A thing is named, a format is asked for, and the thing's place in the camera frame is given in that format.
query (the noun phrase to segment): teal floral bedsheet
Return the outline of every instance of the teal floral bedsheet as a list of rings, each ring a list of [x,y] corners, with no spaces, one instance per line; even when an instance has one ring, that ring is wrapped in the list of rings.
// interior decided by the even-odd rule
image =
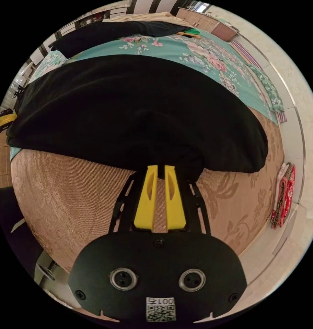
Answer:
[[[64,64],[83,59],[116,54],[159,57],[200,71],[278,125],[275,113],[270,110],[263,93],[255,86],[240,55],[227,42],[208,32],[200,30],[200,36],[201,39],[177,34],[159,38],[134,35],[90,48],[70,59],[57,50],[51,51],[34,72],[30,83]],[[11,159],[18,151],[11,148]]]

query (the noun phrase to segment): sticker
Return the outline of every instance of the sticker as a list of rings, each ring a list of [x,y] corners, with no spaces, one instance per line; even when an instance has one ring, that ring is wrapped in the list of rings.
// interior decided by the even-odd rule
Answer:
[[[146,321],[169,322],[176,321],[175,299],[171,298],[146,298]]]

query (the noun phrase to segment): yellow object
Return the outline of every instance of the yellow object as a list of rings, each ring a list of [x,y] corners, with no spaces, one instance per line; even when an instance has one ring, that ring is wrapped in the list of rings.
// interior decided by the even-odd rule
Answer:
[[[181,230],[185,228],[186,220],[175,167],[164,166],[164,179],[166,185],[167,230]]]
[[[148,166],[134,220],[137,229],[151,231],[153,229],[157,179],[158,166]]]
[[[16,118],[17,118],[16,113],[3,115],[2,117],[0,117],[0,127],[4,126],[5,124],[7,124],[9,122],[14,121]]]

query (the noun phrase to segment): red folded fabric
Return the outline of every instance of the red folded fabric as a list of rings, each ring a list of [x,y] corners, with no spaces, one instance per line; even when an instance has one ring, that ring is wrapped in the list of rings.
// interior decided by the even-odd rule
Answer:
[[[280,227],[282,227],[282,225],[286,221],[287,214],[290,210],[292,199],[293,199],[294,186],[295,186],[295,165],[293,165],[293,169],[287,184],[286,195],[284,198],[284,206],[280,218]]]
[[[285,175],[283,176],[283,178],[280,181],[277,209],[275,211],[273,210],[272,215],[271,215],[272,228],[274,228],[274,229],[276,229],[277,226],[281,222],[281,215],[282,215],[283,208],[285,205],[285,197],[286,197],[287,188],[288,188],[288,180],[293,171],[293,164],[289,162],[288,165],[289,165],[289,167],[288,167]]]

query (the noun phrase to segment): brown floral rug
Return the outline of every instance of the brown floral rug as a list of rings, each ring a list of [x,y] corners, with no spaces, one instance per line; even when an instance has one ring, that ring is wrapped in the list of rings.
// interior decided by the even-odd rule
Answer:
[[[272,211],[275,183],[284,160],[279,128],[251,109],[269,143],[258,173],[204,170],[198,187],[211,233],[240,254]],[[115,200],[131,171],[33,150],[11,162],[13,187],[26,222],[46,252],[67,272],[82,248],[108,231]],[[158,181],[155,232],[165,232],[164,181]]]

